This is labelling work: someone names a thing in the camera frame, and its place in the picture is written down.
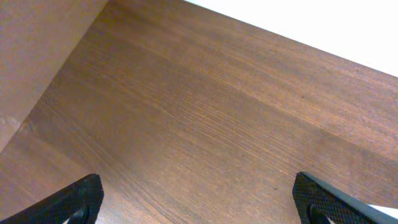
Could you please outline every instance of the wood grain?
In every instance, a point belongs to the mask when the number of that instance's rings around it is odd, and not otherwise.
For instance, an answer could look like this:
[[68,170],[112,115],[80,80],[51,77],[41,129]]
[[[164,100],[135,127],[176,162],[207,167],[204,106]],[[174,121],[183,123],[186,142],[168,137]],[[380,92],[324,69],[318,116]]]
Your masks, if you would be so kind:
[[110,1],[0,154],[4,218],[90,172],[99,223],[299,223],[295,174],[398,207],[398,79],[183,1]]
[[0,152],[107,0],[0,0]]

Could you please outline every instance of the wooden panel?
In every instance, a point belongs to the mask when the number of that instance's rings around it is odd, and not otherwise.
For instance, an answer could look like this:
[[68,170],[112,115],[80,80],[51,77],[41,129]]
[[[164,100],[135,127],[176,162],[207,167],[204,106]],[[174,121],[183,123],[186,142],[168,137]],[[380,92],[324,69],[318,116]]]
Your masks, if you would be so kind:
[[187,2],[111,1],[0,155],[0,218],[90,172],[100,223],[298,223],[301,170],[398,207],[397,92]]
[[0,152],[107,0],[0,0]]

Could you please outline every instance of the textured black plastic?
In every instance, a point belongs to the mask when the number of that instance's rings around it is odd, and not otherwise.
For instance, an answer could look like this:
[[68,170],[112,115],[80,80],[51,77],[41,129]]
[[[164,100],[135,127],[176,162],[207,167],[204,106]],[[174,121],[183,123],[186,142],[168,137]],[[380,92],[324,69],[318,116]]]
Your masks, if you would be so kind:
[[100,176],[90,174],[0,224],[94,223],[103,197]]
[[398,223],[365,203],[332,187],[326,182],[299,172],[293,187],[293,198],[302,223],[310,223],[311,207],[335,223]]

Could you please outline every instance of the white background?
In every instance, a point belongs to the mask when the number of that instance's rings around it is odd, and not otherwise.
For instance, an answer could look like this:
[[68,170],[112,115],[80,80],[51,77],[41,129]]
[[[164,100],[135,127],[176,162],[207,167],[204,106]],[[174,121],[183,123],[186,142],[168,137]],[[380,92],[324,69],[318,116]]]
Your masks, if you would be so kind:
[[188,1],[398,77],[398,1]]

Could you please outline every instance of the wooden surface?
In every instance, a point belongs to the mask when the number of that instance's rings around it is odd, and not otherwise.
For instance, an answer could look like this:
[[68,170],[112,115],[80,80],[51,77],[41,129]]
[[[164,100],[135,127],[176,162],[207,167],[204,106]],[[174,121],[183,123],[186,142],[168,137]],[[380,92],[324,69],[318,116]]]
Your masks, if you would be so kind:
[[0,152],[107,0],[0,0]]
[[398,79],[182,1],[111,1],[0,154],[1,216],[86,174],[98,223],[299,223],[309,171],[398,207]]

